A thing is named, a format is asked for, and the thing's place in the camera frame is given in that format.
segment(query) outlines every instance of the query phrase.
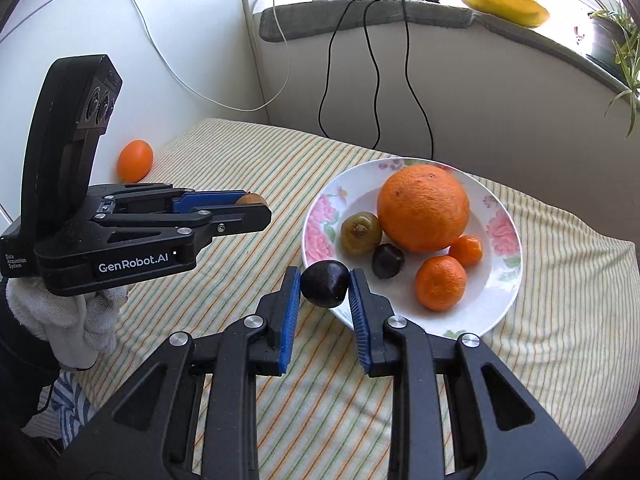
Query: orange egg-shaped fruit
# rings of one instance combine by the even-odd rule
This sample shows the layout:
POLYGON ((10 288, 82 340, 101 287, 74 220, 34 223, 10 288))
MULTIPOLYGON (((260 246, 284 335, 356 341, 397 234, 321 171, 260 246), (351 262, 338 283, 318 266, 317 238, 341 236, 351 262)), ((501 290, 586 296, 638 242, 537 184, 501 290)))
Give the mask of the orange egg-shaped fruit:
POLYGON ((151 170, 154 150, 144 140, 134 140, 120 152, 116 172, 126 184, 139 182, 151 170))

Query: plate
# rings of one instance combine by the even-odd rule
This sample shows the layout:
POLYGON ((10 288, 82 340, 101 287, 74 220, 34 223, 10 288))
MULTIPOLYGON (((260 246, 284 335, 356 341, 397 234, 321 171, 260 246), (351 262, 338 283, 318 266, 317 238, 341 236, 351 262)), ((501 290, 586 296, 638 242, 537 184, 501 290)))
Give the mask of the plate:
MULTIPOLYGON (((382 243, 391 242, 386 235, 382 243)), ((482 335, 491 330, 515 301, 522 280, 522 247, 513 220, 500 201, 463 171, 420 158, 382 158, 365 162, 336 176, 314 198, 302 229, 302 259, 305 268, 319 260, 338 260, 349 269, 364 269, 375 294, 389 298, 396 314, 420 325, 425 332, 456 338, 464 332, 482 335), (483 257, 467 271, 462 299, 446 312, 432 312, 414 295, 414 276, 432 256, 446 254, 405 251, 402 271, 390 280, 378 279, 371 270, 371 254, 349 256, 339 243, 342 221, 358 211, 376 213, 378 192, 396 171, 414 164, 431 164, 449 171, 469 197, 470 215, 465 234, 480 238, 483 257)), ((331 309, 353 329, 349 300, 331 309)))

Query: silver bolt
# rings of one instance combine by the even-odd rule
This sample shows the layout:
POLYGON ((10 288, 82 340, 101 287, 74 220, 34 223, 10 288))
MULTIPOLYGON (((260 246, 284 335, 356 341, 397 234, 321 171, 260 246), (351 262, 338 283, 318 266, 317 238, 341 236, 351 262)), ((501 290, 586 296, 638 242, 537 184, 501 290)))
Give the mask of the silver bolt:
POLYGON ((406 318, 402 316, 390 316, 386 322, 393 328, 404 328, 406 326, 406 318))
POLYGON ((183 346, 187 344, 189 335, 186 332, 175 332, 169 336, 169 344, 172 346, 183 346))
POLYGON ((480 338, 476 334, 463 334, 462 335, 462 344, 464 346, 468 346, 469 348, 475 348, 480 344, 480 338))
POLYGON ((262 326, 264 320, 260 316, 247 316, 244 318, 244 326, 247 328, 258 328, 262 326))

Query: small orange fruit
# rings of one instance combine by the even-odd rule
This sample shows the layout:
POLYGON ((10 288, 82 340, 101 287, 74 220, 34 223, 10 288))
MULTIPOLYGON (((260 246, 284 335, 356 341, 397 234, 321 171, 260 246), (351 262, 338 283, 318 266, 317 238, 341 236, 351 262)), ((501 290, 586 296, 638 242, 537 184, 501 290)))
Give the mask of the small orange fruit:
POLYGON ((433 253, 449 247, 464 232, 469 199, 452 174, 416 164, 383 184, 378 219, 396 244, 417 253, 433 253))
POLYGON ((451 256, 435 256, 422 264, 415 275, 415 295, 430 310, 443 312, 465 293, 466 272, 451 256))
POLYGON ((134 140, 120 152, 116 172, 120 179, 131 184, 138 182, 151 170, 154 150, 144 140, 134 140))
POLYGON ((475 236, 461 236, 451 244, 449 256, 459 261, 463 267, 473 267, 482 260, 482 244, 475 236))

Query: gloved hand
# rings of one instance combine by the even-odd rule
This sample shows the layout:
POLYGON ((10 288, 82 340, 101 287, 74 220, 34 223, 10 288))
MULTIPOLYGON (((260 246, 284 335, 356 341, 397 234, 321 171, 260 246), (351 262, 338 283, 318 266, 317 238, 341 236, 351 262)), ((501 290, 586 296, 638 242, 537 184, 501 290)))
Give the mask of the gloved hand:
POLYGON ((60 364, 89 368, 98 352, 115 348, 115 323, 127 301, 127 287, 64 298, 51 294, 40 278, 13 278, 6 299, 22 325, 49 341, 60 364))

